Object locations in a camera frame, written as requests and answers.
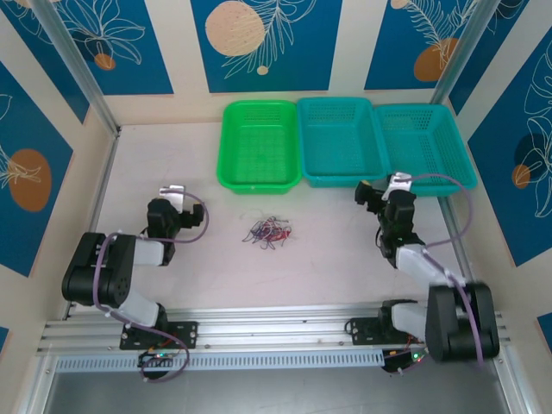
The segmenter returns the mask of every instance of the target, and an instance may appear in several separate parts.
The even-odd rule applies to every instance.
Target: white table surface
[[[354,189],[314,189],[303,180],[285,195],[243,196],[220,186],[220,128],[188,123],[122,129],[97,231],[139,233],[147,224],[147,203],[170,184],[202,198],[211,218],[200,241],[177,245],[168,267],[135,267],[132,283],[145,296],[169,309],[425,299],[374,246],[378,221],[354,202]],[[284,247],[261,250],[242,242],[257,220],[271,215],[291,221],[292,238]],[[414,221],[425,242],[448,237],[436,198],[416,201]],[[185,229],[179,238],[198,231]],[[433,253],[459,272],[452,246]]]

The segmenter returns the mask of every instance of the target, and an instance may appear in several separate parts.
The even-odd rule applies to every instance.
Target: green basket
[[[238,194],[284,194],[301,179],[297,111],[287,101],[238,101],[224,111],[216,170]]]

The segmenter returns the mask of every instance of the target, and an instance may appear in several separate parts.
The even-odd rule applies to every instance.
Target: teal basket
[[[296,185],[301,166],[295,104],[230,104],[224,111],[216,175],[238,194],[284,194]]]
[[[450,110],[442,105],[384,105],[376,109],[386,142],[390,173],[412,176],[440,173],[460,181],[466,188],[477,185]],[[412,183],[419,196],[445,197],[459,188],[446,179],[423,179]]]
[[[387,152],[376,115],[362,97],[299,99],[303,175],[314,187],[354,187],[383,179]]]

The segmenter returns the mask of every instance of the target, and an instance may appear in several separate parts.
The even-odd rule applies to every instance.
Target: purple cable
[[[182,194],[183,192],[178,191],[178,190],[169,190],[169,191],[165,191],[165,193]],[[153,239],[153,238],[152,239],[146,238],[144,240],[151,240],[151,241],[157,241],[157,242],[192,243],[192,242],[195,242],[195,241],[199,240],[205,234],[205,231],[207,230],[207,226],[209,225],[209,212],[207,211],[207,207],[205,206],[204,202],[201,199],[197,198],[196,196],[194,196],[190,193],[187,193],[187,192],[185,192],[184,194],[185,194],[185,196],[188,196],[188,197],[193,198],[194,200],[198,201],[204,207],[205,225],[204,225],[203,231],[197,237],[194,237],[193,239],[190,239],[190,240]],[[154,384],[156,384],[156,383],[158,384],[158,383],[161,383],[161,382],[167,382],[167,381],[172,380],[172,379],[178,377],[179,375],[181,375],[184,372],[185,368],[190,363],[190,350],[188,349],[188,347],[186,347],[185,343],[183,343],[176,336],[173,336],[171,334],[167,334],[166,332],[163,332],[161,330],[158,330],[158,329],[155,329],[155,328],[150,328],[148,326],[141,325],[139,323],[131,322],[126,317],[122,317],[121,315],[116,313],[115,310],[111,310],[110,308],[108,308],[106,306],[102,306],[100,304],[100,301],[99,301],[99,298],[98,298],[98,291],[99,291],[99,282],[100,282],[100,273],[101,273],[101,270],[102,270],[102,263],[104,263],[104,257],[105,257],[105,252],[107,251],[107,247],[110,245],[111,241],[113,239],[115,239],[118,235],[119,235],[119,233],[111,233],[110,235],[108,235],[105,238],[105,240],[102,243],[102,246],[100,247],[100,251],[97,255],[97,260],[96,260],[96,268],[94,269],[94,280],[92,282],[92,300],[94,302],[94,305],[100,311],[110,315],[111,317],[113,317],[117,321],[119,321],[121,323],[124,323],[126,325],[128,324],[133,328],[145,330],[146,332],[150,332],[152,334],[163,336],[166,339],[170,339],[171,341],[177,343],[186,352],[186,359],[184,361],[184,364],[182,364],[182,367],[180,367],[177,371],[174,371],[173,374],[164,376],[164,377],[159,378],[159,379],[148,379],[148,378],[146,378],[146,376],[144,374],[144,368],[146,368],[151,363],[150,361],[157,361],[158,358],[152,358],[152,359],[146,361],[146,363],[142,366],[142,368],[140,370],[140,375],[144,379],[144,381],[151,382],[151,383],[154,383]]]
[[[474,219],[474,203],[473,203],[473,200],[472,200],[472,196],[470,195],[467,188],[460,183],[460,181],[458,181],[456,179],[453,179],[452,177],[449,177],[448,175],[434,174],[434,173],[422,174],[422,175],[417,175],[415,177],[410,177],[409,179],[398,179],[397,181],[399,183],[408,183],[410,181],[418,181],[420,179],[429,179],[429,178],[432,178],[432,177],[437,177],[439,179],[447,179],[451,183],[453,183],[455,185],[458,185],[460,187],[460,189],[462,190],[462,192],[466,196],[466,200],[467,200],[467,221],[466,221],[466,225],[464,226],[464,228],[457,235],[453,235],[452,237],[450,237],[446,240],[435,241],[433,243],[430,243],[427,246],[425,246],[426,250],[429,249],[429,248],[434,248],[435,246],[441,246],[443,244],[452,243],[454,240],[460,240],[467,233],[467,231],[470,228],[470,226],[472,225],[472,221]],[[440,268],[444,272],[444,268],[441,266],[440,263],[438,263],[435,259],[433,259],[433,257],[431,257],[429,254],[426,254],[426,253],[423,253],[423,256],[427,260],[429,260],[434,266],[437,266],[438,268]],[[474,310],[472,309],[472,306],[469,303],[469,299],[467,298],[467,294],[464,291],[464,289],[462,288],[462,286],[460,285],[460,282],[458,280],[456,280],[456,278],[452,275],[449,275],[448,279],[453,283],[456,290],[460,293],[462,303],[464,304],[464,307],[466,308],[467,319],[469,320],[470,327],[472,328],[472,334],[474,335],[475,353],[477,355],[477,362],[478,362],[480,367],[483,367],[484,364],[485,364],[485,362],[483,360],[483,347],[481,345],[480,332],[479,332],[478,327],[477,327],[477,322],[475,321]]]

